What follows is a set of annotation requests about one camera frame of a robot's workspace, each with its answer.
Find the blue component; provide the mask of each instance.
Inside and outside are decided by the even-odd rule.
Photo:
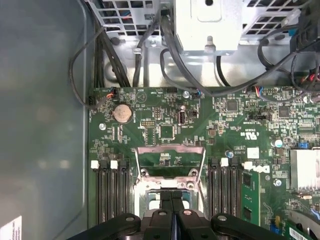
[[[300,149],[308,149],[309,148],[309,143],[307,143],[307,142],[299,142],[298,143],[298,148],[300,148]]]
[[[281,235],[280,229],[277,228],[277,226],[275,224],[271,224],[270,225],[270,231],[275,233],[275,234]]]

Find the blue wire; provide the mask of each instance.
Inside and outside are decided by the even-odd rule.
[[[261,93],[262,93],[262,90],[264,89],[264,87],[262,86],[261,88],[260,88],[260,91],[259,91],[259,96],[261,96]]]
[[[318,218],[318,220],[320,220],[320,214],[313,209],[310,209],[310,210],[311,210],[311,213],[313,213],[313,215],[315,215]]]

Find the gray metal panel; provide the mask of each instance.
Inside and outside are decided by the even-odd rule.
[[[84,16],[76,0],[0,3],[0,227],[22,216],[23,240],[66,239],[88,225],[87,115],[67,70],[91,27]],[[80,92],[84,63],[74,70]]]

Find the white label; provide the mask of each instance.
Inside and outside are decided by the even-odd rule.
[[[289,228],[289,233],[290,233],[290,236],[293,237],[296,240],[308,240],[304,236],[302,236],[300,233],[298,233],[297,231],[293,230],[291,227]]]
[[[21,240],[21,229],[22,229],[22,216],[18,216],[16,219],[7,223],[0,228],[0,239],[1,240]]]

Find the capacitor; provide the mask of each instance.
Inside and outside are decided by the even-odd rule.
[[[224,154],[228,159],[232,159],[235,156],[234,152],[229,150],[225,151]]]
[[[284,143],[282,142],[281,139],[274,139],[274,140],[271,141],[271,146],[272,147],[282,148],[283,145],[284,145]]]

